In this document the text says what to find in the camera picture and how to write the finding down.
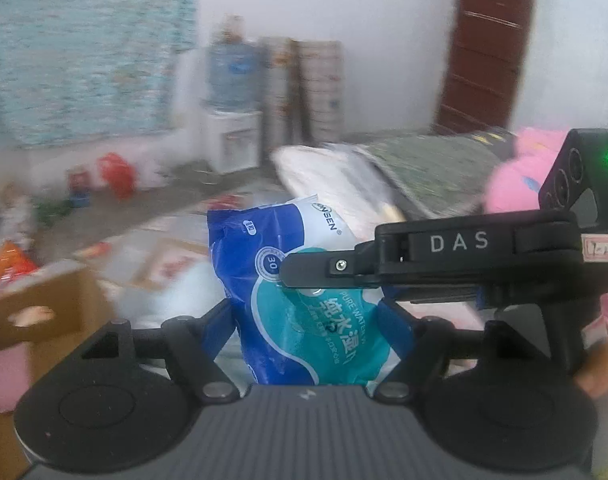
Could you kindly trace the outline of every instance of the handwritten label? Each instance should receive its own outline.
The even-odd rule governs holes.
[[[608,263],[608,235],[583,234],[582,253],[585,262]]]

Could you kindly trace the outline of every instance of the brown door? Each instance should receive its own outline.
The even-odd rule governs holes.
[[[459,0],[436,122],[455,133],[506,127],[532,0]]]

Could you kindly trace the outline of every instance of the screw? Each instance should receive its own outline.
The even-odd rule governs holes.
[[[202,391],[209,399],[226,399],[232,395],[234,388],[230,383],[218,381],[206,384]]]
[[[401,400],[408,397],[411,393],[407,384],[404,383],[382,383],[378,388],[378,393],[390,400]]]

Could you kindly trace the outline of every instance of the snack package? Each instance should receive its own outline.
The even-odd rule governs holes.
[[[356,240],[317,197],[208,212],[215,273],[232,300],[242,355],[260,384],[367,384],[391,349],[376,321],[377,290],[292,290],[289,253],[348,250]]]
[[[37,268],[18,246],[4,242],[0,247],[0,292],[9,283]]]

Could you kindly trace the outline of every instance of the orange bag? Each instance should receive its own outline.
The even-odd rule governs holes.
[[[117,153],[107,153],[97,159],[100,175],[116,197],[125,200],[135,192],[135,170]]]
[[[37,270],[38,267],[12,242],[4,242],[0,248],[0,292],[19,276]]]

